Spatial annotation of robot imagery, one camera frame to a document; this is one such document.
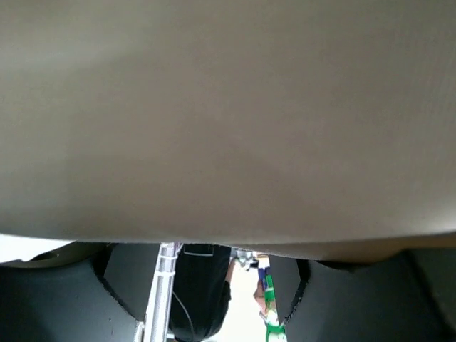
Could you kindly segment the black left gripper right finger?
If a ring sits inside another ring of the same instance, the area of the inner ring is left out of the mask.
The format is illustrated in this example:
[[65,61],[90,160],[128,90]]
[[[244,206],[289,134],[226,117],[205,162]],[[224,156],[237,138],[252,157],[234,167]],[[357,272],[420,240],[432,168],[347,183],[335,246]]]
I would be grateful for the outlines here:
[[271,256],[289,341],[454,341],[455,250],[370,265]]

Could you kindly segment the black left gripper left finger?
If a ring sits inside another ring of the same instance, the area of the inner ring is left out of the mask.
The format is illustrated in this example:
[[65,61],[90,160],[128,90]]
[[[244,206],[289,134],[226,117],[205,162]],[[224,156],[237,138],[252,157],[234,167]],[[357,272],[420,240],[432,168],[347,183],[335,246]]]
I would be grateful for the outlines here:
[[142,341],[158,249],[71,243],[1,264],[1,340]]

